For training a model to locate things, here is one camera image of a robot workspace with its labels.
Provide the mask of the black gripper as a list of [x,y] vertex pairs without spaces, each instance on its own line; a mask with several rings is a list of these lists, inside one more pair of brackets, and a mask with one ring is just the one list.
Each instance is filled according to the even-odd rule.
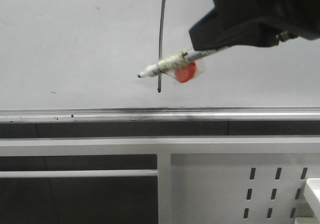
[[235,45],[272,47],[280,42],[278,30],[308,40],[318,39],[319,1],[213,0],[214,9],[188,31],[192,46],[197,51]]

